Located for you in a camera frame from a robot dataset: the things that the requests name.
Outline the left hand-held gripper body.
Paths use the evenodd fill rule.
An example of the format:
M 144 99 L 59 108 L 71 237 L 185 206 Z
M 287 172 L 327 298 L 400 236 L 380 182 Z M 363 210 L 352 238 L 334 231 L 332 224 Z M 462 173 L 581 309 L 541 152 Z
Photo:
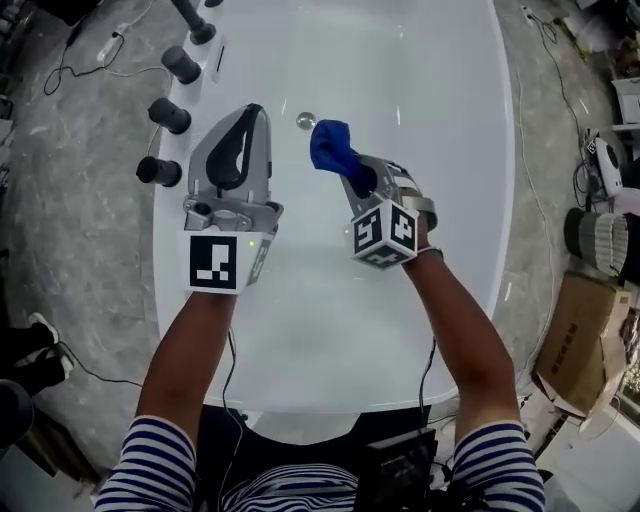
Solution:
M 189 291 L 238 295 L 255 284 L 284 207 L 192 194 L 183 204 L 183 282 Z

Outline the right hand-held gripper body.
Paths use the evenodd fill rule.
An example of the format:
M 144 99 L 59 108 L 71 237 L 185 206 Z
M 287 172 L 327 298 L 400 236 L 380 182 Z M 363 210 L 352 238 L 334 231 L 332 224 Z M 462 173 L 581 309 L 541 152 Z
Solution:
M 430 198 L 400 196 L 393 198 L 353 199 L 354 217 L 350 223 L 352 258 L 378 270 L 404 264 L 421 252 L 420 218 L 427 227 L 438 223 L 434 202 Z

